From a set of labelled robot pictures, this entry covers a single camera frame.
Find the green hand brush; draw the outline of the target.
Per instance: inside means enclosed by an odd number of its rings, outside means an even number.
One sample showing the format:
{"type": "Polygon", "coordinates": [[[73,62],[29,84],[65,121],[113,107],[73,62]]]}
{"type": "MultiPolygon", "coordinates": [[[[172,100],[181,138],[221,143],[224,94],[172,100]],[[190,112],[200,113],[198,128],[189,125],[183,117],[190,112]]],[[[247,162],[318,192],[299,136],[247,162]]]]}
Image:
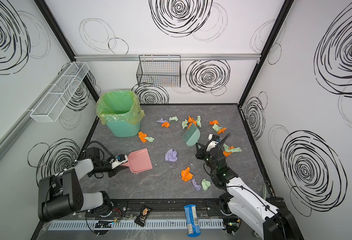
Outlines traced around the green hand brush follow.
{"type": "Polygon", "coordinates": [[[183,140],[188,147],[193,147],[199,141],[200,135],[198,127],[194,123],[191,123],[187,131],[183,134],[183,140]]]}

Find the pink plastic dustpan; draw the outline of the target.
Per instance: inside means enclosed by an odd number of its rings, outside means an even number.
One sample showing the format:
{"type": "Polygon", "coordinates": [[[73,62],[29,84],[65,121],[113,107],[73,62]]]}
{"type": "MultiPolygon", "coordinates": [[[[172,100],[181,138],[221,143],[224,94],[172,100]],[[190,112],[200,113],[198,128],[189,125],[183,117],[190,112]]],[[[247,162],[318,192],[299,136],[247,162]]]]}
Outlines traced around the pink plastic dustpan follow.
{"type": "Polygon", "coordinates": [[[153,168],[147,148],[130,153],[128,161],[121,164],[121,166],[128,167],[134,174],[139,174],[153,168]]]}

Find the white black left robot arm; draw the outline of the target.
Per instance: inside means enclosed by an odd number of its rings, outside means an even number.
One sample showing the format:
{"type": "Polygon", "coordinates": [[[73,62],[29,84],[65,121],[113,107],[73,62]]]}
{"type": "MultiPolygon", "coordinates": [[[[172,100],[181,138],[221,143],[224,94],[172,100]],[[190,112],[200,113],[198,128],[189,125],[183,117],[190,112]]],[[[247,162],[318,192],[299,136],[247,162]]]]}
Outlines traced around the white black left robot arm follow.
{"type": "Polygon", "coordinates": [[[110,155],[103,161],[101,156],[108,153],[99,148],[92,147],[83,153],[83,159],[75,161],[69,169],[45,177],[39,181],[38,190],[38,217],[42,222],[50,222],[77,212],[90,211],[93,215],[106,218],[116,212],[116,208],[105,191],[84,193],[80,180],[96,174],[115,176],[126,169],[127,155],[110,155]]]}

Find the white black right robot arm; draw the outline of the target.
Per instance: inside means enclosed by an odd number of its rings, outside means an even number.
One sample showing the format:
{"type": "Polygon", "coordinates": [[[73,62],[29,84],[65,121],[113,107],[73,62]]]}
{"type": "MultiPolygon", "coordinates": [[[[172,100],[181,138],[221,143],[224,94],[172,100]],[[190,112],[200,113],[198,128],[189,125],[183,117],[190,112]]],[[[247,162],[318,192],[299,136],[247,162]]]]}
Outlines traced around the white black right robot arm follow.
{"type": "Polygon", "coordinates": [[[279,209],[250,189],[226,164],[222,142],[196,143],[196,158],[210,169],[212,183],[225,191],[220,196],[221,211],[244,221],[262,240],[302,240],[299,226],[290,211],[279,209]]]}

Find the small green scrap front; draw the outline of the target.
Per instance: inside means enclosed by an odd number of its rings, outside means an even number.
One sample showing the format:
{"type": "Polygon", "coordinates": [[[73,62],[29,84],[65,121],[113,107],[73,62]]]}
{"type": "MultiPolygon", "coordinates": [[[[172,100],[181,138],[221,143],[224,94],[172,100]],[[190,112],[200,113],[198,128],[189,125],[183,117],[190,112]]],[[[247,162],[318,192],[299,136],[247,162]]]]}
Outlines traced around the small green scrap front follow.
{"type": "Polygon", "coordinates": [[[211,186],[211,182],[206,179],[203,179],[201,185],[203,190],[206,191],[211,186]]]}

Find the orange scrap right cluster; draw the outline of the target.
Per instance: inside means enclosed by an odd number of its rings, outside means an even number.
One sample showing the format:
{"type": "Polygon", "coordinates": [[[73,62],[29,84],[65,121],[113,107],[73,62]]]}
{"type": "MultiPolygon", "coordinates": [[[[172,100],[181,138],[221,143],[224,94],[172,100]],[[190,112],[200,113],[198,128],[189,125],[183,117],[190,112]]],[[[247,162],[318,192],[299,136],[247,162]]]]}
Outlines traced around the orange scrap right cluster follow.
{"type": "Polygon", "coordinates": [[[225,133],[226,129],[227,129],[227,128],[221,128],[221,129],[217,132],[217,134],[225,133]]]}

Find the green scrap right cluster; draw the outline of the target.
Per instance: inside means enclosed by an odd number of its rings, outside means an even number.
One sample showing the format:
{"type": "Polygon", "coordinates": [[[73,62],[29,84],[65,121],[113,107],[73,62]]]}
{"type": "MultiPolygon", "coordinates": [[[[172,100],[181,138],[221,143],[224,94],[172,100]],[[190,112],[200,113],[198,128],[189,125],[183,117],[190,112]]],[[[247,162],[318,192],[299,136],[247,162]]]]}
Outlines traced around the green scrap right cluster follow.
{"type": "Polygon", "coordinates": [[[220,126],[217,125],[217,124],[214,124],[214,125],[212,126],[212,128],[213,128],[216,132],[219,132],[219,131],[222,129],[222,127],[220,127],[220,126]]]}

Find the small purple scrap front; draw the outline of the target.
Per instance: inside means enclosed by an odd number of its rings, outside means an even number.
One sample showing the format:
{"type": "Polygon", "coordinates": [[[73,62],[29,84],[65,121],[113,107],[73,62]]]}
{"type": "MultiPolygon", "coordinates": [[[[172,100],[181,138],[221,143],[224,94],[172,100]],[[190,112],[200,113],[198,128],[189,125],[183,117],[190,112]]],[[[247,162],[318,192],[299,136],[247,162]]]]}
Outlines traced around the small purple scrap front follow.
{"type": "Polygon", "coordinates": [[[200,191],[202,189],[202,187],[197,183],[197,181],[195,179],[192,179],[192,184],[193,184],[194,188],[196,189],[196,191],[200,191]]]}

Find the orange scrap front centre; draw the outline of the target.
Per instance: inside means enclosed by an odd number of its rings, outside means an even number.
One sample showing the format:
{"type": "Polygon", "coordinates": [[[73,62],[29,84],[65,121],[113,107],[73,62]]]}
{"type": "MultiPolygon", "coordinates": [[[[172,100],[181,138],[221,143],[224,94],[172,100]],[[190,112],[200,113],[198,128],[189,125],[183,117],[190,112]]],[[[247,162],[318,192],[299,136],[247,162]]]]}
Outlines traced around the orange scrap front centre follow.
{"type": "Polygon", "coordinates": [[[181,171],[181,178],[184,182],[188,182],[194,177],[190,170],[190,167],[187,167],[185,170],[181,171]]]}

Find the small orange scrap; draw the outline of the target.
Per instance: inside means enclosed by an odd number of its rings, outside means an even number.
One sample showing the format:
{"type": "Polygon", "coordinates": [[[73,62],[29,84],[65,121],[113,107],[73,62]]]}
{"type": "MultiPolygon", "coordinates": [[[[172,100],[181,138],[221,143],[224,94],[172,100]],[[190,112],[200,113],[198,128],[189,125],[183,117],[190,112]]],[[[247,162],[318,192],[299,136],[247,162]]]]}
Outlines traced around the small orange scrap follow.
{"type": "Polygon", "coordinates": [[[214,121],[210,121],[209,124],[214,126],[214,125],[219,125],[219,122],[217,120],[214,120],[214,121]]]}
{"type": "Polygon", "coordinates": [[[164,122],[164,123],[162,123],[162,127],[163,128],[169,128],[170,127],[170,123],[169,122],[164,122]]]}

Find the tall green paper scrap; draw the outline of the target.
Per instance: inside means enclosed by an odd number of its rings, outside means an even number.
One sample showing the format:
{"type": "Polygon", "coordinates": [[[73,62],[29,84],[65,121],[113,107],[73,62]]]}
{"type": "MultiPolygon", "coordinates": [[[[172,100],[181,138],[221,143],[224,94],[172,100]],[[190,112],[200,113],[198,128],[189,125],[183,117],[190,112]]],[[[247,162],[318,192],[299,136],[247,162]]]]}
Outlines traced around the tall green paper scrap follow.
{"type": "Polygon", "coordinates": [[[196,125],[197,125],[199,128],[202,127],[202,124],[201,124],[201,116],[197,116],[196,125]]]}

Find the purple paper scrap centre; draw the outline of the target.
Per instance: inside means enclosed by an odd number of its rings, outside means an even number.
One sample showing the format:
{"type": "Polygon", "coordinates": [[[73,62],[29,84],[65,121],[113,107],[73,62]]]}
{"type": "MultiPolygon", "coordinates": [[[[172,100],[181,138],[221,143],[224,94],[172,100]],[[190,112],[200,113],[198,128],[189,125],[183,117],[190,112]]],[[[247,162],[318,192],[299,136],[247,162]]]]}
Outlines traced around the purple paper scrap centre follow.
{"type": "Polygon", "coordinates": [[[177,157],[178,152],[176,150],[170,149],[165,154],[165,161],[167,162],[176,162],[178,160],[177,157]]]}

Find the large orange crumpled scrap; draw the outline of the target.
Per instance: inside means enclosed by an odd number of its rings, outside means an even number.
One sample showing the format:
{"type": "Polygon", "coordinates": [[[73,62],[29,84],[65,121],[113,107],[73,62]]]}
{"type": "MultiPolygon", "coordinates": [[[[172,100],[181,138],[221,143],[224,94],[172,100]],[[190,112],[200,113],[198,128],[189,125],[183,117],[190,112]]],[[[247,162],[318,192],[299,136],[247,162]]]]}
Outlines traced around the large orange crumpled scrap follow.
{"type": "Polygon", "coordinates": [[[194,125],[196,127],[197,126],[197,121],[195,121],[193,118],[191,118],[189,116],[187,129],[189,129],[192,125],[194,125]]]}

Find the light green crumpled scrap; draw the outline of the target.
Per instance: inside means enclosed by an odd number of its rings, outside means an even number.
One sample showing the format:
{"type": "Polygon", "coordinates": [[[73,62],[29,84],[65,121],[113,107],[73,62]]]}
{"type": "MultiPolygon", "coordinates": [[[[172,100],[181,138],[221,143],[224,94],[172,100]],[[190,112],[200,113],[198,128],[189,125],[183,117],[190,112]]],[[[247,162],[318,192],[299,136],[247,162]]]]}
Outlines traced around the light green crumpled scrap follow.
{"type": "Polygon", "coordinates": [[[188,127],[188,120],[182,121],[182,128],[185,129],[188,127]]]}

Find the orange scrap near bin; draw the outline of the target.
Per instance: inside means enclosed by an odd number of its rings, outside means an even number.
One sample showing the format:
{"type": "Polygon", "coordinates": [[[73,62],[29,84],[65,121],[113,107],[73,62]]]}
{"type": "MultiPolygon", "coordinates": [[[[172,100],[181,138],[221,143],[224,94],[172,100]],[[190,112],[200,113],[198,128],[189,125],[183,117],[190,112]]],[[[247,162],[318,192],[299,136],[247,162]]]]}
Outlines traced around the orange scrap near bin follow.
{"type": "Polygon", "coordinates": [[[147,134],[144,134],[143,132],[139,132],[139,138],[140,140],[143,142],[143,143],[146,143],[148,141],[148,135],[147,134]]]}

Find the green scrap near bin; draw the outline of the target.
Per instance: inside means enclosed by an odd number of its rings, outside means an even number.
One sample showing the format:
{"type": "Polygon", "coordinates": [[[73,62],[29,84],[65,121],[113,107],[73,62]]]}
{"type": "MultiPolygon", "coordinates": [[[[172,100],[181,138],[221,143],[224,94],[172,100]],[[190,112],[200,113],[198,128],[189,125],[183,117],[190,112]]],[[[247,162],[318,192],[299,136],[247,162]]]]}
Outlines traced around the green scrap near bin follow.
{"type": "Polygon", "coordinates": [[[154,138],[152,138],[152,137],[145,137],[145,139],[147,140],[147,141],[149,141],[149,142],[153,142],[155,139],[154,138]]]}

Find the far left green scrap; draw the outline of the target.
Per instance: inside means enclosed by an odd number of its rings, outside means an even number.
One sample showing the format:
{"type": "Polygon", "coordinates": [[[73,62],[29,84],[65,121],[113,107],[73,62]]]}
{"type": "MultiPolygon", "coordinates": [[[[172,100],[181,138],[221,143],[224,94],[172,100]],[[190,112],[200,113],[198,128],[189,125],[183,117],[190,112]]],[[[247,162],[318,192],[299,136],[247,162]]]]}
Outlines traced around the far left green scrap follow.
{"type": "Polygon", "coordinates": [[[174,116],[174,117],[170,117],[169,118],[169,121],[175,121],[175,122],[177,122],[179,119],[178,119],[178,117],[177,116],[174,116]]]}

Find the green bin with bag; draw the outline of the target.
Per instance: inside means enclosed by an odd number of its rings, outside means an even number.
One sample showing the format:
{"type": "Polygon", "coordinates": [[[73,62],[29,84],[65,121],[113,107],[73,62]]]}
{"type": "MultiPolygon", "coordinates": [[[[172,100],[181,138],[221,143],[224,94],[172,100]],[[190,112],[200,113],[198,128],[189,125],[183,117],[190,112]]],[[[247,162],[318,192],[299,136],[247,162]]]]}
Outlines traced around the green bin with bag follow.
{"type": "Polygon", "coordinates": [[[128,90],[102,95],[96,104],[96,114],[115,137],[134,137],[140,132],[145,116],[138,96],[128,90]]]}

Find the small orange scrap left back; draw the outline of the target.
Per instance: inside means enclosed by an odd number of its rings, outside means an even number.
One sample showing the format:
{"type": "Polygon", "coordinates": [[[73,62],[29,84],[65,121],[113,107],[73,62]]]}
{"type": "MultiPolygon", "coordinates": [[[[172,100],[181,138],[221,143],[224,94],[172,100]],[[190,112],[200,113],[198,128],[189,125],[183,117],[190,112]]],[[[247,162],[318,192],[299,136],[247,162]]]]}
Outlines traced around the small orange scrap left back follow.
{"type": "Polygon", "coordinates": [[[163,128],[169,128],[170,127],[170,123],[169,122],[164,122],[164,123],[162,123],[162,127],[163,128]]]}

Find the purple scrap back left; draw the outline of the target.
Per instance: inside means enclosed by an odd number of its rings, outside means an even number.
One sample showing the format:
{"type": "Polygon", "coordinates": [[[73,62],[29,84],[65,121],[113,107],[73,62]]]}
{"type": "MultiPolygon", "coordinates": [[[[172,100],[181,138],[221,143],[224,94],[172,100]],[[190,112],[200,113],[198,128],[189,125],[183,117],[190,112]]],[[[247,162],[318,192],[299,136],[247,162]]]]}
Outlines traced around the purple scrap back left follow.
{"type": "Polygon", "coordinates": [[[161,118],[160,120],[157,121],[157,123],[161,123],[162,125],[164,123],[167,123],[168,121],[167,120],[164,120],[163,118],[161,118]]]}

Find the black snack packet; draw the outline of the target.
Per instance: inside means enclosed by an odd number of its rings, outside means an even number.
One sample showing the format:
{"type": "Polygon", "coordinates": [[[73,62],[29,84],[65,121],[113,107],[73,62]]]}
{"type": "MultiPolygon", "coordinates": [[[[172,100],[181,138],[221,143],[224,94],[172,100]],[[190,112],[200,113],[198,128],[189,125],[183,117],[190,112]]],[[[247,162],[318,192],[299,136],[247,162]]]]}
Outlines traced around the black snack packet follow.
{"type": "Polygon", "coordinates": [[[137,215],[135,219],[135,223],[140,226],[144,227],[146,223],[146,219],[148,218],[149,214],[151,213],[152,209],[143,205],[140,213],[137,215]]]}

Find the blue snack packet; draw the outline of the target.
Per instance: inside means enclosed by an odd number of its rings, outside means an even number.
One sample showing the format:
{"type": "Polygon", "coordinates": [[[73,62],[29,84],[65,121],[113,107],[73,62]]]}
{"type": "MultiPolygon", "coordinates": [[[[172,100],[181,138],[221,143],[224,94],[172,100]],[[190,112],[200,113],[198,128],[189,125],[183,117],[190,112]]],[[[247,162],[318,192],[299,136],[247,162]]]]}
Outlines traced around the blue snack packet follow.
{"type": "Polygon", "coordinates": [[[199,219],[196,212],[196,205],[184,206],[188,237],[194,238],[201,234],[199,219]]]}

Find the orange scrap near right wall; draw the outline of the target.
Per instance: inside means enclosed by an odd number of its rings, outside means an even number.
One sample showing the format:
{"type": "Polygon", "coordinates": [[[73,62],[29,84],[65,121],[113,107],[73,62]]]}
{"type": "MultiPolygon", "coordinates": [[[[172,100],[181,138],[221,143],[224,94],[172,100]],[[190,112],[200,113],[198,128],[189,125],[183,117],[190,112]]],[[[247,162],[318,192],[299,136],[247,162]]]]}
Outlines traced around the orange scrap near right wall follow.
{"type": "Polygon", "coordinates": [[[228,157],[229,155],[231,155],[233,153],[232,152],[233,149],[234,149],[234,147],[231,146],[228,149],[226,149],[225,151],[223,151],[224,156],[228,157]]]}

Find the green scrap near right wall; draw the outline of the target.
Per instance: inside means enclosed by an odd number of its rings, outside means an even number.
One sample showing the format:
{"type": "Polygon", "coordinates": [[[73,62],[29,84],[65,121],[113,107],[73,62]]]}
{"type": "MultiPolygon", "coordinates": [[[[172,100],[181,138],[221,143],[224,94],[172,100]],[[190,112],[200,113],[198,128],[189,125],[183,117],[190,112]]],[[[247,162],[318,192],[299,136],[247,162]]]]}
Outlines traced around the green scrap near right wall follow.
{"type": "Polygon", "coordinates": [[[240,147],[237,147],[237,148],[235,148],[233,146],[229,147],[226,144],[224,144],[224,149],[225,149],[226,153],[240,153],[240,152],[242,152],[242,149],[240,147]]]}

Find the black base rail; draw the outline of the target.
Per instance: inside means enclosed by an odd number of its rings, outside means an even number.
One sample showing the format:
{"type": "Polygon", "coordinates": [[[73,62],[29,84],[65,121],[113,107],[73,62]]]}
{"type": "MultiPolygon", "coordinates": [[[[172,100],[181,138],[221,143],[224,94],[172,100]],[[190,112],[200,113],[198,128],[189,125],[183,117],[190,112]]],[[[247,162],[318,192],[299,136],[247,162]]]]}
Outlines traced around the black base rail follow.
{"type": "Polygon", "coordinates": [[[98,207],[91,210],[90,216],[96,217],[101,214],[104,217],[128,217],[137,215],[143,206],[152,209],[152,213],[181,213],[184,211],[184,206],[192,204],[196,205],[198,215],[208,217],[223,217],[229,214],[229,195],[223,194],[218,198],[207,199],[112,199],[114,204],[113,210],[108,207],[98,207]]]}

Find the clear acrylic wall shelf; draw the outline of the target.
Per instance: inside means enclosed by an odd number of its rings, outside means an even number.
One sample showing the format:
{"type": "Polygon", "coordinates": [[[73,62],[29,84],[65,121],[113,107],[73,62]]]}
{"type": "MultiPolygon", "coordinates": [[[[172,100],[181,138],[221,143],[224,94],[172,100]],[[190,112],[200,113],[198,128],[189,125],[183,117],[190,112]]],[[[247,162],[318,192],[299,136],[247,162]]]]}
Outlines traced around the clear acrylic wall shelf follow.
{"type": "Polygon", "coordinates": [[[65,65],[30,117],[38,123],[53,123],[65,109],[75,112],[84,110],[89,103],[90,93],[83,80],[89,71],[86,62],[65,65]]]}

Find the black corner frame post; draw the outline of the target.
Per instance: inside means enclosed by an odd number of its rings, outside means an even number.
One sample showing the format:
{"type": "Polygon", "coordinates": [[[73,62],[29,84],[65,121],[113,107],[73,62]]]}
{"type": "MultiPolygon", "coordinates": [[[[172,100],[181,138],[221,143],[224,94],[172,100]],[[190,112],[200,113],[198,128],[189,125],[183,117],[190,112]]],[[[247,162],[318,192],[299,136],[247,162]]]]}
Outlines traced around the black corner frame post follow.
{"type": "Polygon", "coordinates": [[[274,25],[272,26],[272,29],[266,39],[266,42],[264,44],[264,47],[262,48],[261,51],[261,56],[260,56],[260,60],[258,61],[258,63],[256,63],[252,74],[247,82],[247,85],[243,91],[243,94],[239,100],[238,106],[241,108],[245,101],[246,98],[248,96],[248,94],[250,93],[260,71],[262,66],[264,65],[264,62],[267,59],[267,56],[275,42],[275,40],[278,38],[278,34],[280,33],[280,30],[283,26],[283,23],[286,20],[287,15],[289,14],[289,11],[291,10],[292,5],[294,4],[294,0],[285,0],[283,2],[283,5],[279,11],[279,14],[277,16],[277,18],[275,19],[274,25]]]}

